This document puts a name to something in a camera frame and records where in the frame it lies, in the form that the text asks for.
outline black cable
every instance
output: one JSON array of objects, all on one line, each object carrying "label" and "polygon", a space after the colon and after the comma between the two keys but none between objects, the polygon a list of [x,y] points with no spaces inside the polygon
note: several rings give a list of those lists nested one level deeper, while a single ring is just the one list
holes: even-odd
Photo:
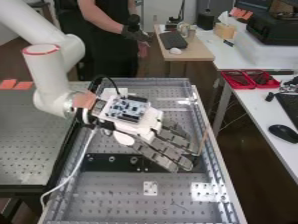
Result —
[{"label": "black cable", "polygon": [[115,92],[117,92],[117,94],[118,94],[118,96],[119,96],[119,91],[118,91],[118,87],[117,87],[117,85],[115,85],[115,83],[114,83],[114,80],[113,80],[110,77],[107,77],[107,76],[105,76],[105,78],[109,79],[109,81],[111,82],[111,84],[113,84],[113,86],[114,86],[114,89],[115,89]]},{"label": "black cable", "polygon": [[93,78],[93,80],[91,80],[91,82],[90,82],[89,90],[90,90],[93,93],[95,92],[95,89],[97,89],[98,85],[101,84],[102,78],[106,78],[106,79],[110,81],[110,83],[111,83],[111,85],[113,85],[113,87],[114,87],[114,89],[115,89],[115,93],[117,93],[117,95],[119,96],[121,94],[119,94],[119,91],[118,91],[118,87],[117,87],[117,85],[115,85],[113,79],[111,79],[110,77],[105,76],[105,75],[97,75],[97,76]]}]

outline mounting hole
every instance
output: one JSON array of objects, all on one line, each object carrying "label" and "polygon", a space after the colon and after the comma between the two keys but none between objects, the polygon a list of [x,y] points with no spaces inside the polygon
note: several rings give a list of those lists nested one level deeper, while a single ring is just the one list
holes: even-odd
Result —
[{"label": "mounting hole", "polygon": [[109,162],[113,163],[114,160],[115,160],[114,156],[110,156],[110,157],[109,157]]},{"label": "mounting hole", "polygon": [[131,163],[133,165],[135,165],[135,164],[137,164],[137,161],[138,161],[138,158],[137,158],[135,156],[133,156],[133,157],[130,158],[130,163]]}]

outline transparent table surface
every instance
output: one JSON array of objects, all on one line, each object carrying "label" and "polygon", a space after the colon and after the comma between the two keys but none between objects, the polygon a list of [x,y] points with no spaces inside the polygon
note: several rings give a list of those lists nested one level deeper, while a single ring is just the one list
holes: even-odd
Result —
[{"label": "transparent table surface", "polygon": [[[115,79],[115,83],[130,94],[148,99],[151,106],[163,111],[164,118],[179,123],[198,147],[206,127],[188,80]],[[107,80],[98,93],[103,88],[111,88]],[[87,133],[83,129],[77,138],[65,176]],[[101,133],[93,138],[87,153],[135,154]],[[143,182],[156,184],[155,195],[145,194]],[[45,223],[236,223],[208,140],[191,172],[79,172],[51,199]]]}]

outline sticker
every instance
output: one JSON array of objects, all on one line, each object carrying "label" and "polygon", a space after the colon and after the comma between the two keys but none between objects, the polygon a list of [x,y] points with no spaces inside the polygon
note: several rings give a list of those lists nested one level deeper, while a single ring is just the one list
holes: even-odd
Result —
[{"label": "sticker", "polygon": [[158,195],[158,185],[155,181],[143,181],[143,195],[145,196]]},{"label": "sticker", "polygon": [[31,85],[33,85],[33,82],[18,82],[13,89],[14,90],[27,90],[27,89],[30,89]]},{"label": "sticker", "polygon": [[0,89],[11,89],[15,85],[15,79],[3,80],[0,84]]}]

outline robotic hand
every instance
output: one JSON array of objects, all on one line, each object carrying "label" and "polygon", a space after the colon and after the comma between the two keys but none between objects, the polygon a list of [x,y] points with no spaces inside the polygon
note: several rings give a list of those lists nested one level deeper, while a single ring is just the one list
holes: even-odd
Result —
[{"label": "robotic hand", "polygon": [[198,156],[190,136],[175,122],[163,118],[163,112],[150,106],[147,99],[103,91],[90,114],[103,133],[113,134],[119,144],[168,172],[192,169],[191,161],[183,156]]}]

